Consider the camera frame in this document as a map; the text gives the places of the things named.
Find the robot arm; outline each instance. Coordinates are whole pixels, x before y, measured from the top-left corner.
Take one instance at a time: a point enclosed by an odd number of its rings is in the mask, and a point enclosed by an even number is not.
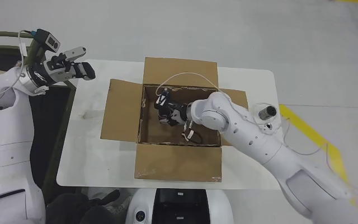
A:
[[[187,117],[218,130],[233,147],[268,169],[288,202],[315,224],[358,223],[351,194],[337,177],[306,164],[275,136],[263,133],[249,112],[233,104],[228,95],[215,92],[206,100],[194,101]]]
[[[34,39],[39,50],[57,52],[60,46],[44,30],[38,29]],[[94,79],[88,63],[74,62],[85,53],[79,47],[43,63],[36,58],[22,72],[16,66],[0,74],[0,223],[45,223],[43,195],[30,166],[34,124],[29,96],[45,94],[48,86],[71,78]]]

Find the box flap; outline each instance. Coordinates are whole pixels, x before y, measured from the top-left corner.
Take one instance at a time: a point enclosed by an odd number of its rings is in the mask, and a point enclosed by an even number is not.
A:
[[[136,142],[142,84],[111,79],[101,139]]]
[[[218,65],[216,62],[176,58],[145,58],[143,84],[162,84],[171,76],[181,72],[203,75],[218,86]],[[195,74],[183,74],[169,80],[167,85],[212,87],[205,79]]]
[[[221,182],[222,149],[137,144],[136,179]]]
[[[248,109],[246,92],[240,90],[223,89],[223,88],[221,90],[230,96],[234,104],[243,106],[244,108]],[[231,146],[231,144],[228,143],[222,136],[221,138],[222,138],[222,146]]]

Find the cardboard box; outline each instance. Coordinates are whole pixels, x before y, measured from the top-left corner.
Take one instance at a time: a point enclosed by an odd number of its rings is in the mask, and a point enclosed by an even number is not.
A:
[[[221,182],[222,149],[228,145],[215,130],[202,125],[192,128],[202,136],[202,143],[186,142],[183,126],[170,127],[158,121],[153,102],[156,88],[166,79],[181,72],[195,72],[218,86],[218,70],[214,62],[199,60],[146,58],[143,84],[111,80],[102,139],[136,142],[136,179]],[[202,77],[185,74],[169,80],[172,99],[190,103],[206,99],[216,91]],[[223,90],[234,103],[247,108],[246,94]]]

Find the cylindrical object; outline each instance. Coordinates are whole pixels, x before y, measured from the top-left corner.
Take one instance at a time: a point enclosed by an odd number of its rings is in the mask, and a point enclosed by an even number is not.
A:
[[[268,106],[263,110],[261,110],[260,112],[258,112],[258,117],[261,120],[267,120],[268,118],[272,118],[273,116],[276,116],[276,113],[277,111],[274,106]]]

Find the yellow tape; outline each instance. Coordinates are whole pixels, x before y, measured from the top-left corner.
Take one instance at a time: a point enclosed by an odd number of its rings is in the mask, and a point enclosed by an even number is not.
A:
[[[304,120],[299,118],[292,110],[285,105],[280,105],[280,113],[283,117],[289,118],[290,123],[305,134],[317,147],[321,147],[326,150],[326,144],[328,144],[328,155],[330,157],[330,165],[335,173],[337,173],[346,183],[348,178],[343,164],[343,159],[339,149],[326,140],[322,135],[311,128]]]
[[[358,3],[358,0],[337,0],[339,2],[353,2],[353,3]]]

